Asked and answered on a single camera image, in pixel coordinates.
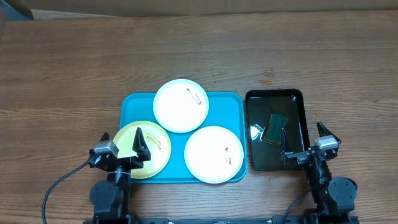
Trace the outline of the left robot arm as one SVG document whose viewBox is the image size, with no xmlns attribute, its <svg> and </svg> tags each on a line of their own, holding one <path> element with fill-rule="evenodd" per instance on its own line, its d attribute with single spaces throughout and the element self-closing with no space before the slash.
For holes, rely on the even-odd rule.
<svg viewBox="0 0 398 224">
<path fill-rule="evenodd" d="M 119 149 L 109 134 L 104 133 L 101 141 L 89 150 L 88 165 L 107 172 L 106 180 L 91 188 L 90 201 L 94 206 L 93 223 L 141 223 L 141 219 L 129 212 L 131 171 L 144 167 L 151 154 L 141 128 L 137 128 L 132 150 L 135 156 L 118 158 Z"/>
</svg>

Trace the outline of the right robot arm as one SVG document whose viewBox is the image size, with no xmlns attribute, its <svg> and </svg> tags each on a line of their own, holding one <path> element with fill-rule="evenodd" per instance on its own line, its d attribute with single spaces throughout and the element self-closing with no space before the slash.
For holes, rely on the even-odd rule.
<svg viewBox="0 0 398 224">
<path fill-rule="evenodd" d="M 296 198 L 285 211 L 282 223 L 358 223 L 352 217 L 358 186 L 346 177 L 333 177 L 327 162 L 337 157 L 341 140 L 317 121 L 319 137 L 306 151 L 293 152 L 288 136 L 281 131 L 280 160 L 301 168 L 309 189 Z M 301 216 L 290 216 L 291 209 L 307 194 L 312 194 L 315 208 L 306 209 Z"/>
</svg>

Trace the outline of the green yellow sponge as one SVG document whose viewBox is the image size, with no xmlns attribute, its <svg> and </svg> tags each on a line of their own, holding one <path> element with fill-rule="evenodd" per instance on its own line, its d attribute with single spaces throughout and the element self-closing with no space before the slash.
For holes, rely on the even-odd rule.
<svg viewBox="0 0 398 224">
<path fill-rule="evenodd" d="M 268 125 L 262 134 L 261 139 L 269 144 L 280 145 L 281 132 L 284 129 L 288 119 L 281 114 L 271 114 Z"/>
</svg>

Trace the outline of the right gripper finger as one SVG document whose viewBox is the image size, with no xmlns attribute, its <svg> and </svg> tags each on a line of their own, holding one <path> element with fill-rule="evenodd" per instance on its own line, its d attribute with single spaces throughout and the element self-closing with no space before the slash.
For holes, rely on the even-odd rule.
<svg viewBox="0 0 398 224">
<path fill-rule="evenodd" d="M 280 146 L 281 146 L 281 151 L 280 151 L 279 159 L 281 161 L 291 160 L 293 158 L 294 152 L 292 150 L 290 141 L 288 139 L 287 133 L 285 132 L 284 128 L 282 128 L 282 131 L 281 131 Z"/>
<path fill-rule="evenodd" d="M 329 131 L 321 121 L 317 121 L 317 129 L 320 137 L 333 136 L 337 143 L 341 144 L 341 139 Z"/>
</svg>

